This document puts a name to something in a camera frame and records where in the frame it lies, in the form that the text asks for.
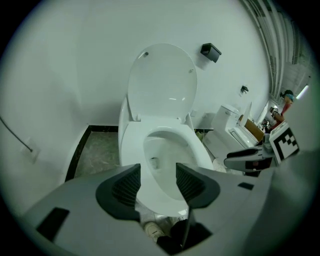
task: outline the toilet tank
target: toilet tank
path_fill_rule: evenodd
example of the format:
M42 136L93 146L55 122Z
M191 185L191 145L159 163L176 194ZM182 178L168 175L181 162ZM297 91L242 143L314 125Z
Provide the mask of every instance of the toilet tank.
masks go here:
M226 128L235 127L239 117L239 111L235 107L224 104L215 114L211 125L216 131L224 131Z

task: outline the white wall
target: white wall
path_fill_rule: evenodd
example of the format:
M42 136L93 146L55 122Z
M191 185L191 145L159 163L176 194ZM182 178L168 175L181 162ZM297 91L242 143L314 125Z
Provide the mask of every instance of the white wall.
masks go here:
M23 214L64 182L87 124L80 111L76 42L88 5L50 1L17 30L0 67L0 115L24 141L40 148L35 164L0 123L0 182L4 199Z
M269 70L259 32L239 0L96 1L77 48L82 111L92 125L117 125L130 68L147 46L169 43L194 63L198 88L193 109L196 128L209 128L205 112L222 104L245 111L252 101L258 118L269 93ZM204 43L221 52L217 63L200 52ZM239 95L246 84L249 93Z

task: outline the floor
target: floor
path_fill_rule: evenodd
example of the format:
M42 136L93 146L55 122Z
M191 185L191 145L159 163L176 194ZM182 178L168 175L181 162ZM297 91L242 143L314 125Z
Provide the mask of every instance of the floor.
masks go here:
M226 169L223 164L217 162L210 151L208 153L213 161L214 170L243 175L241 171ZM74 177L96 174L119 166L118 133L92 132L83 148ZM140 223L142 226L147 222L156 222L164 233L169 235L171 223L168 217L154 213L139 203L139 201L136 202L135 209L140 213Z

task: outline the toilet lid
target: toilet lid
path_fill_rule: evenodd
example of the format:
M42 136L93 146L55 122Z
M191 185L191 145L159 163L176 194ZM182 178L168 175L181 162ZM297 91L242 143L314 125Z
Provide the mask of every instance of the toilet lid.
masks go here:
M133 120L145 116L185 120L197 92L197 72L186 52L159 43L144 49L134 61L128 82Z

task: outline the person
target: person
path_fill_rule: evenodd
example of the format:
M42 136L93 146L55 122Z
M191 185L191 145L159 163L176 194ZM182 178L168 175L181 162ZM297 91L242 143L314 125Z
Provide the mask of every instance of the person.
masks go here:
M152 238L169 255L180 253L211 235L201 224L196 223L194 226L189 227L188 236L184 243L188 220L185 217L170 217L169 219L172 224L170 236L165 235L154 222L148 222L144 226L144 231L148 237Z
M286 90L284 94L281 94L284 97L284 107L281 114L274 112L273 118L276 120L276 124L270 128L270 132L278 127L284 120L284 113L291 107L294 102L294 93L291 90Z

